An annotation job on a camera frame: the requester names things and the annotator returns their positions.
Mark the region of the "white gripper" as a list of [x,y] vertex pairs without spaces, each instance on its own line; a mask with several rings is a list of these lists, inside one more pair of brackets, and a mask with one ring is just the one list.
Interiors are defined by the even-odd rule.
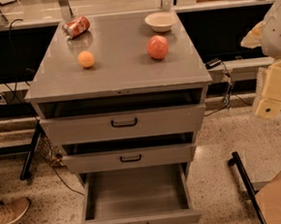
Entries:
[[257,74],[254,114],[260,119],[274,118],[281,111],[281,60]]

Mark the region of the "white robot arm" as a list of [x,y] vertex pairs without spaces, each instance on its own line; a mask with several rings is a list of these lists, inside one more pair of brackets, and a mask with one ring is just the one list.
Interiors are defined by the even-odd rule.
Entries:
[[260,119],[274,118],[281,111],[281,0],[276,0],[261,22],[242,38],[244,48],[261,48],[274,59],[257,74],[254,114]]

